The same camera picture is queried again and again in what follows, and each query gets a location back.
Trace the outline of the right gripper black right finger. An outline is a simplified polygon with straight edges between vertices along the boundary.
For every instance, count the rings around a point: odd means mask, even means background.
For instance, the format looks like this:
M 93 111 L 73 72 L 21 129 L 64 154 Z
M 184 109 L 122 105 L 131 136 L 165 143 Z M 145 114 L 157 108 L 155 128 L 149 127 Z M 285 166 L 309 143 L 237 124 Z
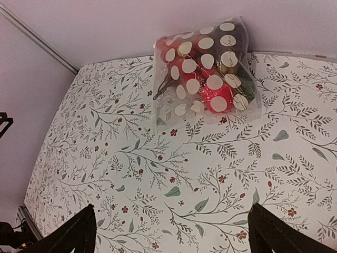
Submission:
M 248 213 L 251 252 L 336 252 L 298 232 L 258 203 Z

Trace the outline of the clear polka dot zip bag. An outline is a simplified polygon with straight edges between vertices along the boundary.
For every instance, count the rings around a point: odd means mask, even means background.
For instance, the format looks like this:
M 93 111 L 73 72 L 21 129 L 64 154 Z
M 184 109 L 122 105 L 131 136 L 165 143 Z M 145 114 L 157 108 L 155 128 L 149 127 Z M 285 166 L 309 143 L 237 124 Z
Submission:
M 249 72 L 249 36 L 233 17 L 154 44 L 152 120 L 156 131 L 200 116 L 214 124 L 225 116 L 253 121 L 261 96 Z

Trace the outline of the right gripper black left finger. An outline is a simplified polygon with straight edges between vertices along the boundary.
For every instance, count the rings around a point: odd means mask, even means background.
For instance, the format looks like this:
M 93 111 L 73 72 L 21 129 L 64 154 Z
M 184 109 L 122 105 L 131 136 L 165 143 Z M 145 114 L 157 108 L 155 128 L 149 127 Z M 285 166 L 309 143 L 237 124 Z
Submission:
M 89 204 L 74 217 L 25 252 L 94 252 L 97 224 L 94 206 Z

